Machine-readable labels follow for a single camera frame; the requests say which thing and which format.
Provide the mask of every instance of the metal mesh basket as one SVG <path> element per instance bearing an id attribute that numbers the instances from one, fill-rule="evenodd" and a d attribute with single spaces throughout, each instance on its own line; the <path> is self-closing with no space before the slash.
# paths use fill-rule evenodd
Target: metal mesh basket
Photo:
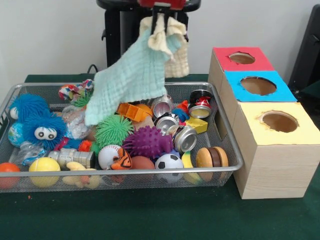
<path id="1" fill-rule="evenodd" d="M 67 106 L 67 103 L 58 96 L 61 86 L 61 83 L 24 83 L 10 90 L 0 109 L 0 163 L 16 163 L 19 152 L 19 149 L 11 145 L 8 140 L 8 130 L 14 122 L 9 114 L 9 106 L 12 101 L 21 94 L 36 94 L 49 103 L 52 111 L 61 111 Z M 223 186 L 233 171 L 242 166 L 243 159 L 216 89 L 206 82 L 172 82 L 167 83 L 165 87 L 175 104 L 188 100 L 190 93 L 194 90 L 204 89 L 213 93 L 214 98 L 210 102 L 213 113 L 206 119 L 208 129 L 207 132 L 197 135 L 197 144 L 191 151 L 191 160 L 193 166 L 196 166 L 196 154 L 200 148 L 222 147 L 228 156 L 229 167 L 28 172 L 27 167 L 18 165 L 21 172 L 0 172 L 0 192 L 77 191 L 87 190 L 88 187 L 95 187 L 95 190 L 107 190 Z M 217 112 L 226 129 L 226 135 L 223 137 L 220 137 L 215 123 Z M 199 173 L 205 173 L 212 178 L 210 181 L 202 181 Z M 91 184 L 82 188 L 68 185 L 63 181 L 65 177 L 75 183 L 81 178 L 89 177 Z"/>

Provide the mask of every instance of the wooden box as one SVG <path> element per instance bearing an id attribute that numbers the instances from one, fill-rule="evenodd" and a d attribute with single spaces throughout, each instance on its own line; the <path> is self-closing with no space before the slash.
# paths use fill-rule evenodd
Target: wooden box
<path id="1" fill-rule="evenodd" d="M 302 198 L 320 161 L 320 132 L 300 103 L 240 102 L 233 132 L 243 199 Z"/>
<path id="2" fill-rule="evenodd" d="M 220 99 L 233 128 L 239 102 L 296 102 L 276 71 L 225 71 Z"/>
<path id="3" fill-rule="evenodd" d="M 214 47 L 211 55 L 208 82 L 220 94 L 225 71 L 274 71 L 258 47 Z"/>

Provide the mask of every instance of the green table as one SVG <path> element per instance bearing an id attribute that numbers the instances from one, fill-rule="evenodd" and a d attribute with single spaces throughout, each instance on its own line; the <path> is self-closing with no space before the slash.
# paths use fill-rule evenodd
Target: green table
<path id="1" fill-rule="evenodd" d="M 88 77 L 30 75 L 26 82 Z M 216 188 L 1 194 L 0 226 L 3 240 L 315 240 L 320 235 L 320 171 L 299 199 L 241 200 L 233 177 Z"/>

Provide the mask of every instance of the can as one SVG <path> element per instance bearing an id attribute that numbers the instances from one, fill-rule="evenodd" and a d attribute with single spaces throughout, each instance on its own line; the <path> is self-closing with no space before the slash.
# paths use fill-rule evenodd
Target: can
<path id="1" fill-rule="evenodd" d="M 83 165 L 86 169 L 95 167 L 95 153 L 77 151 L 74 148 L 61 148 L 60 151 L 51 151 L 48 155 L 57 161 L 62 169 L 68 169 L 67 163 L 77 162 Z"/>
<path id="2" fill-rule="evenodd" d="M 151 110 L 156 118 L 161 117 L 165 113 L 172 112 L 174 103 L 169 95 L 163 95 L 153 100 Z"/>
<path id="3" fill-rule="evenodd" d="M 154 121 L 154 125 L 161 130 L 162 135 L 166 135 L 170 127 L 179 125 L 179 117 L 172 112 L 166 112 Z"/>
<path id="4" fill-rule="evenodd" d="M 166 132 L 171 135 L 174 148 L 179 153 L 191 151 L 197 144 L 197 132 L 191 126 L 171 126 Z"/>
<path id="5" fill-rule="evenodd" d="M 213 95 L 203 89 L 195 90 L 190 94 L 189 114 L 197 119 L 204 119 L 212 113 L 210 100 Z"/>

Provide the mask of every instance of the light green cloth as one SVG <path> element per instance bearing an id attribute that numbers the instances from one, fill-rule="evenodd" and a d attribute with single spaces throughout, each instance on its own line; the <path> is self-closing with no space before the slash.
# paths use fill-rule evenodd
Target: light green cloth
<path id="1" fill-rule="evenodd" d="M 166 93 L 165 63 L 170 56 L 148 47 L 150 32 L 146 30 L 115 64 L 95 75 L 93 95 L 85 111 L 87 126 L 114 114 L 120 103 Z M 181 47 L 175 34 L 166 37 L 166 44 L 173 54 Z"/>

